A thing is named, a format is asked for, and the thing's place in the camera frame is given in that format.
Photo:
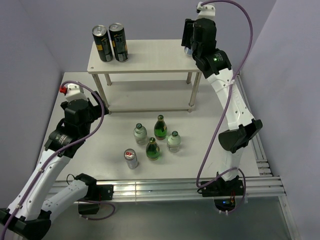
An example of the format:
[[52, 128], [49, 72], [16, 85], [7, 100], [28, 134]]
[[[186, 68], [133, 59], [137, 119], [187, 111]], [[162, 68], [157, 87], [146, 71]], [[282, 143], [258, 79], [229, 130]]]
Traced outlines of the silver can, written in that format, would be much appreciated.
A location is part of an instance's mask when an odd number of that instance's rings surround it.
[[135, 169], [139, 162], [137, 158], [137, 154], [134, 149], [128, 148], [124, 151], [124, 159], [130, 169]]
[[187, 56], [192, 57], [193, 50], [192, 50], [191, 47], [185, 46], [185, 47], [184, 47], [184, 53], [185, 53]]

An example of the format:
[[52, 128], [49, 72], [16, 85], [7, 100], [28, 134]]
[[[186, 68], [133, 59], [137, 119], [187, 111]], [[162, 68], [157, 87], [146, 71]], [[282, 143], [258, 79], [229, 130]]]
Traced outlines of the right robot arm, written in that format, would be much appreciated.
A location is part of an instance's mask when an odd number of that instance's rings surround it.
[[226, 156], [217, 172], [217, 191], [229, 194], [233, 181], [239, 177], [239, 164], [250, 140], [261, 130], [263, 123], [255, 119], [236, 84], [236, 73], [227, 54], [216, 47], [217, 28], [213, 20], [187, 18], [184, 23], [181, 45], [191, 49], [197, 68], [214, 89], [223, 107], [220, 122], [227, 121], [228, 130], [214, 131], [212, 139], [218, 139]]

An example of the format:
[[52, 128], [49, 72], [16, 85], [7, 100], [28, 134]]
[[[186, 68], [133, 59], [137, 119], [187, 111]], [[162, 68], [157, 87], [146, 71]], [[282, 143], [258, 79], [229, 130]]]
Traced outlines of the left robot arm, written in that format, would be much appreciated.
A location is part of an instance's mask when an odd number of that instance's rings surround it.
[[65, 94], [64, 111], [56, 129], [49, 135], [41, 158], [16, 199], [0, 210], [0, 223], [27, 240], [41, 240], [52, 222], [78, 200], [93, 200], [97, 193], [95, 178], [81, 173], [65, 189], [47, 199], [58, 175], [77, 150], [93, 135], [91, 124], [108, 114], [106, 104], [97, 91], [91, 92], [94, 106], [80, 91]]

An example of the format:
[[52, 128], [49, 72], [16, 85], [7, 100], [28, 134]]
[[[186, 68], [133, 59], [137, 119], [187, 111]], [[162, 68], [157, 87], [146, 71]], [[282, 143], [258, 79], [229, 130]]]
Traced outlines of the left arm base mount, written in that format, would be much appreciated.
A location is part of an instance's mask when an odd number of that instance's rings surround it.
[[[90, 188], [89, 193], [78, 200], [79, 216], [87, 221], [102, 221], [110, 218], [116, 212], [116, 206], [110, 202], [113, 198], [113, 192], [114, 186], [112, 184]], [[93, 217], [103, 206], [111, 207], [111, 212], [106, 216]]]

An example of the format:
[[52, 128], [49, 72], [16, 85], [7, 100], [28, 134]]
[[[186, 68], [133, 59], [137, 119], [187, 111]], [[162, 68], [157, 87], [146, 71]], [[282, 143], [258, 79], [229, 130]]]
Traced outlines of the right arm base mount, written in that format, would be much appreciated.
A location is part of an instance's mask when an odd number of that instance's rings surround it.
[[197, 193], [203, 198], [213, 198], [216, 211], [228, 216], [245, 203], [246, 191], [246, 182], [237, 178], [231, 181], [217, 180], [199, 188]]

